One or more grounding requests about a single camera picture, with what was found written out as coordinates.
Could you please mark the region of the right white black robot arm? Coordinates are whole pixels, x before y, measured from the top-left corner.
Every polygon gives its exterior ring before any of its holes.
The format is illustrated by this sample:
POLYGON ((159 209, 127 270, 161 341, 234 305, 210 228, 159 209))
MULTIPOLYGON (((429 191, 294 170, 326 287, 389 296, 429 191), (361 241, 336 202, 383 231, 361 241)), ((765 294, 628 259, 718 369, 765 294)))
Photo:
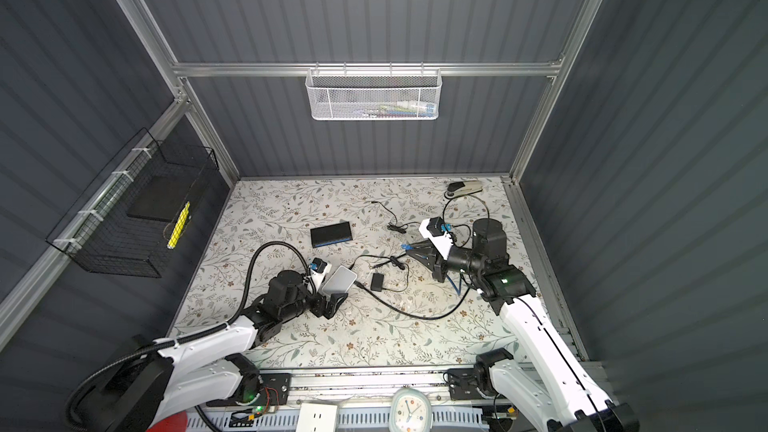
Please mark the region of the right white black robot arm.
POLYGON ((478 388, 507 398, 538 431, 637 431, 639 419, 618 404, 576 359, 547 317, 533 284, 511 261, 502 224, 490 218, 474 222, 471 244, 455 244, 440 217, 425 219, 419 232, 429 244, 428 267, 443 279, 465 277, 481 299, 512 332, 537 373, 523 371, 504 348, 480 354, 474 374, 478 388))

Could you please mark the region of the white network switch box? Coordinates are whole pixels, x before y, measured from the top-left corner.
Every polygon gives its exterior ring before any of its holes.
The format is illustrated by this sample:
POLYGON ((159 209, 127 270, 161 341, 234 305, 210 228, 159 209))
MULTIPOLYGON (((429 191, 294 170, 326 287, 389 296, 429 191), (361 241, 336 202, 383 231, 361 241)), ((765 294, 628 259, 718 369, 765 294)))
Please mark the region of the white network switch box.
POLYGON ((345 294, 355 284, 357 279, 356 272, 341 265, 323 280, 319 292, 325 296, 345 294))

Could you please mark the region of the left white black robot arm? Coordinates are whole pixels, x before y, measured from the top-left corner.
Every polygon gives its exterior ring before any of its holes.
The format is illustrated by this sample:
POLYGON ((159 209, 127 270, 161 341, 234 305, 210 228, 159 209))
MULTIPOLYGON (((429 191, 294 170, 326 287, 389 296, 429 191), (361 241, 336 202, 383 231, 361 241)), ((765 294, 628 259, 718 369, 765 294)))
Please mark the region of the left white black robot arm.
POLYGON ((208 329, 139 341, 138 348, 86 378, 67 399, 63 420, 74 431, 146 431, 162 420, 210 401, 241 406, 265 399, 258 367, 246 351, 274 337, 282 326, 311 312, 332 318, 357 276, 321 259, 283 270, 254 302, 208 329))

